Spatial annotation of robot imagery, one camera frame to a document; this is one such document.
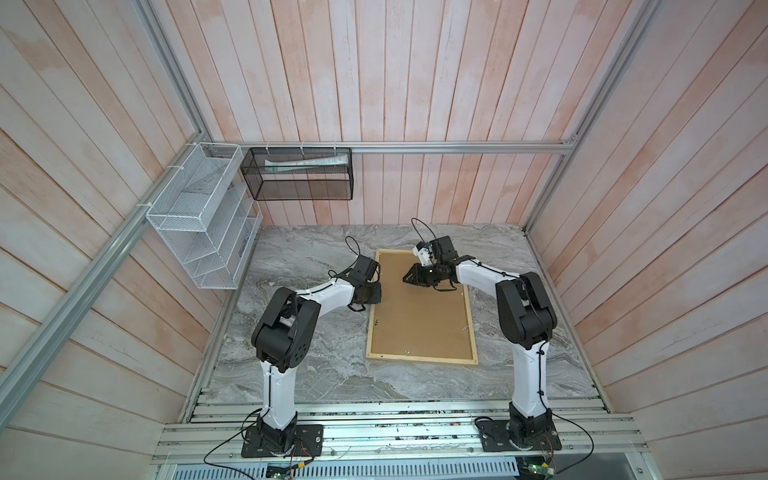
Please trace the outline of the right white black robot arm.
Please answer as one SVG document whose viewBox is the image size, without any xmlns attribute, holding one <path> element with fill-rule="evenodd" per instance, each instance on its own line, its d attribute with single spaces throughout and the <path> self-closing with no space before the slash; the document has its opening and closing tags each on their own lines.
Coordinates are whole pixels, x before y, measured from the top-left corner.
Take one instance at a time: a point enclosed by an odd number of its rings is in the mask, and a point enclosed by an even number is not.
<svg viewBox="0 0 768 480">
<path fill-rule="evenodd" d="M 552 432 L 546 363 L 557 316 L 540 276 L 498 270 L 467 257 L 458 263 L 415 263 L 403 281 L 427 288 L 437 288 L 444 281 L 467 285 L 496 300 L 500 330 L 513 349 L 514 386 L 506 426 L 509 442 L 527 450 Z"/>
</svg>

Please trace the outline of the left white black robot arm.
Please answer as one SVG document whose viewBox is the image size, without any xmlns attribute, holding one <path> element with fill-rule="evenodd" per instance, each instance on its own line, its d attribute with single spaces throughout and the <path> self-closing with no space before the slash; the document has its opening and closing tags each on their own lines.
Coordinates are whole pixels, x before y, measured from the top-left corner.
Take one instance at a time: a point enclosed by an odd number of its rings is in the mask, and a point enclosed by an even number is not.
<svg viewBox="0 0 768 480">
<path fill-rule="evenodd" d="M 306 290 L 276 290 L 251 338 L 264 381 L 263 423 L 284 431 L 294 421 L 297 367 L 308 353 L 319 318 L 338 308 L 381 300 L 381 284 L 373 281 L 332 279 Z"/>
</svg>

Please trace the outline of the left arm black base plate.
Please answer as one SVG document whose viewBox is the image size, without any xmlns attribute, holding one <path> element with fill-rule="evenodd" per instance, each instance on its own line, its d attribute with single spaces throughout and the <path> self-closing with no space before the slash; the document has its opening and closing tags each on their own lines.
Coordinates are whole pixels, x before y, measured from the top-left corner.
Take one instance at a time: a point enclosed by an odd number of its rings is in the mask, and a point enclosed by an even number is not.
<svg viewBox="0 0 768 480">
<path fill-rule="evenodd" d="M 289 424 L 276 430 L 266 423 L 248 427 L 241 449 L 243 458 L 294 456 L 318 457 L 322 454 L 324 426 L 321 424 Z"/>
</svg>

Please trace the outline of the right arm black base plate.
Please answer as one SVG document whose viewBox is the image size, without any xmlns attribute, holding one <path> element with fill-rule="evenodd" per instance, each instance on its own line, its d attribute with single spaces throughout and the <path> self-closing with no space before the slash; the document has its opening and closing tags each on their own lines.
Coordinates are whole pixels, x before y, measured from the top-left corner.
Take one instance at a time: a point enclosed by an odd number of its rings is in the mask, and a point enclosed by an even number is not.
<svg viewBox="0 0 768 480">
<path fill-rule="evenodd" d="M 562 443 L 554 422 L 542 416 L 531 421 L 474 419 L 484 452 L 559 451 Z"/>
</svg>

